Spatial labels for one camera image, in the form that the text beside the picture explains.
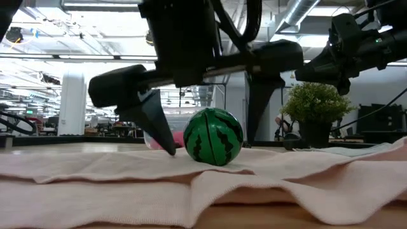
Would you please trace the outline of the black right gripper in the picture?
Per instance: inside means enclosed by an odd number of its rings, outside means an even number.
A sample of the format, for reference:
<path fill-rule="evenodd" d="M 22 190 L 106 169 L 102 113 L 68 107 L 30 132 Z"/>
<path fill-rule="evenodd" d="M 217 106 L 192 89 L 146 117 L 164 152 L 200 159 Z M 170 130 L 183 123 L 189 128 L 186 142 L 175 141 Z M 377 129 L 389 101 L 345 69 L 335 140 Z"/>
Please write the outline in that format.
<path fill-rule="evenodd" d="M 350 81 L 359 72 L 387 67 L 386 32 L 362 30 L 348 13 L 333 17 L 329 32 L 330 48 L 295 70 L 297 81 L 332 85 L 339 95 L 347 95 Z"/>

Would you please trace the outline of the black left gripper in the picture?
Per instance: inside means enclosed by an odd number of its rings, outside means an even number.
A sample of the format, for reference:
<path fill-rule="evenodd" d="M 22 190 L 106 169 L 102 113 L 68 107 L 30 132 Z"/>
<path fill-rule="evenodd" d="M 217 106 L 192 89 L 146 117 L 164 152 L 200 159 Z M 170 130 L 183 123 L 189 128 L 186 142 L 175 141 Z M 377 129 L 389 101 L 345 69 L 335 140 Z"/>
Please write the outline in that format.
<path fill-rule="evenodd" d="M 247 2 L 247 25 L 239 33 L 220 0 L 149 0 L 139 6 L 149 25 L 156 69 L 137 64 L 93 77 L 88 94 L 97 108 L 114 112 L 151 136 L 169 155 L 176 145 L 163 112 L 160 91 L 151 87 L 196 85 L 204 77 L 247 67 L 247 144 L 252 145 L 274 90 L 285 86 L 280 74 L 303 65 L 302 47 L 280 39 L 249 49 L 254 40 L 254 1 Z"/>

